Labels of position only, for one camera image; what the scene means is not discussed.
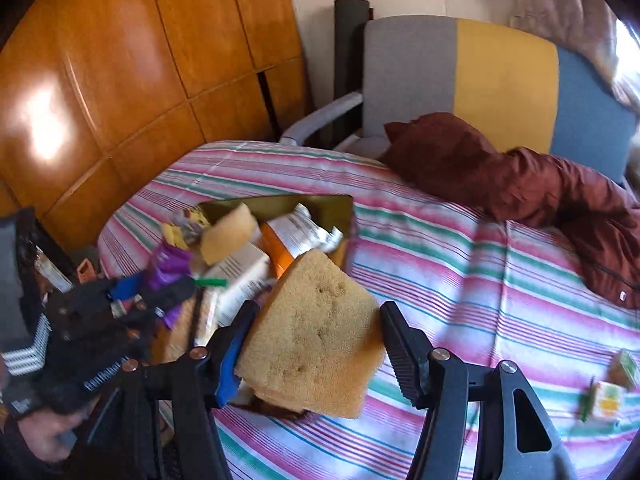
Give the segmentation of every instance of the hand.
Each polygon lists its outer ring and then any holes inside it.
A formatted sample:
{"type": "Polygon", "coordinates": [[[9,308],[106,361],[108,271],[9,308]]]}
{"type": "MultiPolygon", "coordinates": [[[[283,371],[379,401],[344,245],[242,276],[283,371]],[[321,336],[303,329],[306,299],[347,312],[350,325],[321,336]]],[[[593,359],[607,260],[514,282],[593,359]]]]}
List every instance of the hand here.
{"type": "Polygon", "coordinates": [[[18,428],[29,450],[44,462],[61,462],[68,458],[71,448],[60,434],[74,430],[85,420],[93,408],[87,406],[71,415],[59,415],[50,409],[39,410],[18,421],[18,428]]]}

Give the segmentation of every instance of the yellow sponge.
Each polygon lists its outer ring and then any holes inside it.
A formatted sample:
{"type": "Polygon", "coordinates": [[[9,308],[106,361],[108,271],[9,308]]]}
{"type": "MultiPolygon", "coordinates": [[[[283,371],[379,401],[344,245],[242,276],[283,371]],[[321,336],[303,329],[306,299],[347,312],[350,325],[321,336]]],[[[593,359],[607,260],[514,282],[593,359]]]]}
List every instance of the yellow sponge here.
{"type": "Polygon", "coordinates": [[[375,298],[311,250],[278,280],[236,374],[269,402],[356,418],[384,354],[375,298]]]}
{"type": "Polygon", "coordinates": [[[241,203],[202,233],[200,254],[212,266],[250,242],[257,232],[258,222],[247,205],[241,203]]]}

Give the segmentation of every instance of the red jacket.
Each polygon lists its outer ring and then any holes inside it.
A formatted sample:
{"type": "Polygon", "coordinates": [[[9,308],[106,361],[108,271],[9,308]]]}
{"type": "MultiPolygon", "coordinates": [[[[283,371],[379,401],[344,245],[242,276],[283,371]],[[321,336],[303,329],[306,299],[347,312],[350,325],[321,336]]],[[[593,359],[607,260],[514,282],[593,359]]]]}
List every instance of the red jacket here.
{"type": "Polygon", "coordinates": [[[591,168],[528,148],[498,153],[449,113],[385,125],[382,161],[421,190],[496,221],[555,225],[575,246],[585,284],[611,303],[640,307],[640,204],[591,168]]]}

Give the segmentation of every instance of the curtain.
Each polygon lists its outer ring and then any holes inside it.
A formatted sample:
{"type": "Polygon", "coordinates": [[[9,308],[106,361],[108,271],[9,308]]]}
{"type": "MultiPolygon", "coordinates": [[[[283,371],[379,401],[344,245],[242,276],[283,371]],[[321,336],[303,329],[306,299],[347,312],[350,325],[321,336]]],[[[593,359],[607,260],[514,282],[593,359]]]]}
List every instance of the curtain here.
{"type": "Polygon", "coordinates": [[[640,48],[604,0],[515,0],[511,27],[582,54],[640,115],[640,48]]]}

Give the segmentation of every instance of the pink striped blanket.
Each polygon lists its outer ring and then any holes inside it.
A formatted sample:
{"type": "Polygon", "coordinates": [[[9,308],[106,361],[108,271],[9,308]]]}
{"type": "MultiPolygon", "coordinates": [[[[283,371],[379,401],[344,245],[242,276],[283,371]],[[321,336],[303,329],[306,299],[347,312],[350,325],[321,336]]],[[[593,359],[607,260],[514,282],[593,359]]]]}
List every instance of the pink striped blanket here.
{"type": "MultiPolygon", "coordinates": [[[[354,197],[358,237],[350,275],[380,303],[461,359],[520,365],[565,442],[581,479],[604,479],[640,428],[640,394],[617,424],[580,421],[592,377],[620,348],[640,356],[640,319],[588,291],[562,233],[446,203],[404,184],[374,160],[263,142],[216,142],[185,155],[116,211],[98,240],[109,276],[146,266],[159,223],[212,199],[302,192],[354,197]]],[[[470,404],[460,479],[478,437],[470,404]]],[[[216,412],[239,479],[404,479],[424,412],[413,409],[388,362],[357,420],[293,422],[235,408],[216,412]]]]}

